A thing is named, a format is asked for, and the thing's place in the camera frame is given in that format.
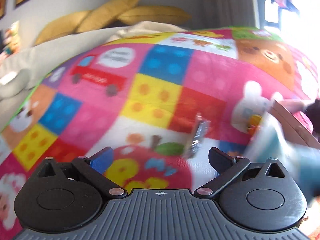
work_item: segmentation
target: triangular cutout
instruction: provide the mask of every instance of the triangular cutout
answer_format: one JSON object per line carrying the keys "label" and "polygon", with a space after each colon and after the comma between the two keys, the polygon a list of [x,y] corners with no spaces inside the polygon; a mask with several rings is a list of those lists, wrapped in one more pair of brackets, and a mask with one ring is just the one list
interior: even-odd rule
{"label": "triangular cutout", "polygon": [[269,177],[284,178],[284,173],[276,163],[270,165],[266,175]]}
{"label": "triangular cutout", "polygon": [[56,175],[56,173],[54,172],[54,169],[53,169],[51,163],[46,163],[46,165],[39,172],[38,177],[43,178],[43,177],[50,177],[50,176],[55,176],[55,175]]}

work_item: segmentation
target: yellow lego block print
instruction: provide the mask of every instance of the yellow lego block print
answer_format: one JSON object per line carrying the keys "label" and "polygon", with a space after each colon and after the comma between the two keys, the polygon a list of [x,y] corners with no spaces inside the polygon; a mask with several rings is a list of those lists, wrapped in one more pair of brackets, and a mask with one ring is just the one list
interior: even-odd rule
{"label": "yellow lego block print", "polygon": [[39,124],[27,133],[13,150],[14,156],[29,171],[58,137]]}
{"label": "yellow lego block print", "polygon": [[121,115],[167,128],[182,87],[161,79],[136,74]]}
{"label": "yellow lego block print", "polygon": [[123,43],[147,43],[147,44],[157,44],[158,42],[169,38],[170,36],[176,33],[155,33],[155,34],[146,34],[139,35],[134,37],[128,37],[124,39],[119,39],[116,41],[108,42],[105,45],[110,44],[123,44]]}

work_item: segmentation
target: blue dot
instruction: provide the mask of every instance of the blue dot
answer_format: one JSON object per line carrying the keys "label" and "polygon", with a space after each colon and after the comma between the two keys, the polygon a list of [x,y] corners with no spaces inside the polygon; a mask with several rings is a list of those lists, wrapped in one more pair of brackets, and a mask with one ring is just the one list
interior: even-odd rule
{"label": "blue dot", "polygon": [[155,49],[155,51],[158,53],[164,53],[166,51],[166,49],[164,47],[158,47]]}
{"label": "blue dot", "polygon": [[55,124],[54,124],[54,126],[55,126],[56,128],[62,128],[63,125],[64,125],[64,121],[63,121],[62,119],[57,120],[57,121],[55,122]]}
{"label": "blue dot", "polygon": [[187,55],[187,53],[186,53],[185,51],[183,51],[183,50],[176,50],[176,51],[174,52],[174,54],[175,54],[176,56],[178,56],[178,57],[184,57],[184,56]]}
{"label": "blue dot", "polygon": [[181,72],[181,67],[176,63],[170,64],[168,66],[168,72],[172,75],[179,74]]}
{"label": "blue dot", "polygon": [[62,100],[61,99],[58,99],[57,101],[55,101],[54,103],[53,103],[53,107],[55,108],[55,109],[58,109],[58,108],[60,108],[62,106]]}
{"label": "blue dot", "polygon": [[65,114],[72,114],[75,110],[75,107],[73,105],[68,105],[65,109],[64,109],[64,113]]}
{"label": "blue dot", "polygon": [[158,68],[160,66],[161,62],[159,59],[152,58],[148,60],[148,67],[149,68]]}
{"label": "blue dot", "polygon": [[45,121],[46,121],[46,122],[50,122],[52,119],[53,119],[53,114],[47,113],[47,114],[45,115]]}

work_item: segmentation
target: play mat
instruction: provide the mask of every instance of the play mat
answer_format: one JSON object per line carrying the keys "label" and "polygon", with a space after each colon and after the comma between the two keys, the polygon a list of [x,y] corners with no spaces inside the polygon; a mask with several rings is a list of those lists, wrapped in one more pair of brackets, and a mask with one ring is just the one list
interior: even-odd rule
{"label": "play mat", "polygon": [[[47,156],[114,149],[104,175],[126,188],[195,188],[216,171],[210,147],[243,152],[249,119],[274,98],[315,99],[316,67],[264,30],[228,28],[116,40],[64,62],[34,89],[0,136],[0,239],[21,229],[13,202]],[[201,150],[181,158],[200,113]]]}

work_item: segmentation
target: truck wheel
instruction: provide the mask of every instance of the truck wheel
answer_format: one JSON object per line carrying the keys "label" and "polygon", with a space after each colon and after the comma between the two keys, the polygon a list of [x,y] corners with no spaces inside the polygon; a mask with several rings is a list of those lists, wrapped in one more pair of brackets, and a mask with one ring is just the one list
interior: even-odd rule
{"label": "truck wheel", "polygon": [[81,74],[80,73],[76,73],[72,76],[72,82],[73,84],[78,84],[80,82],[81,79]]}
{"label": "truck wheel", "polygon": [[114,97],[118,94],[118,88],[116,85],[107,86],[107,95],[108,97]]}

